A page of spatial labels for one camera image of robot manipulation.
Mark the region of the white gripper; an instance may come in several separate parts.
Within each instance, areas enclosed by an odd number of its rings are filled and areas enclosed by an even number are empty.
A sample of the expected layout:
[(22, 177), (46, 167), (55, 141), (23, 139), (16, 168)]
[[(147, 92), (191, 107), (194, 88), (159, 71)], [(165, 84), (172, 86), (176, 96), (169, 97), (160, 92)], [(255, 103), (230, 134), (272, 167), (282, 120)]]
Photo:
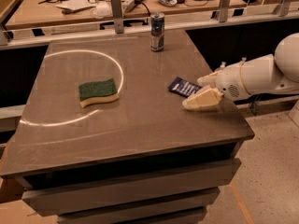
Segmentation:
[(224, 69), (218, 68), (216, 72), (199, 77), (197, 82), (204, 88), (185, 99), (182, 102), (183, 107), (190, 111), (215, 111), (223, 95), (232, 101), (248, 99), (250, 94), (241, 76), (242, 65), (243, 63), (234, 63)]

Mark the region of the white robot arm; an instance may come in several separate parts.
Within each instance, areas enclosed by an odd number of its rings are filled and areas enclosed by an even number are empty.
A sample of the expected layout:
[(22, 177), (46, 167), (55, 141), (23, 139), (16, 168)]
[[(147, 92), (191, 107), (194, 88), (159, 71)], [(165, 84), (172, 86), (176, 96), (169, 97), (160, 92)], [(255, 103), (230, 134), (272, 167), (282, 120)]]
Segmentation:
[(187, 110), (212, 110), (222, 99), (246, 100), (253, 95), (299, 93), (299, 34), (282, 39), (275, 54), (231, 65), (197, 79), (201, 89), (182, 102)]

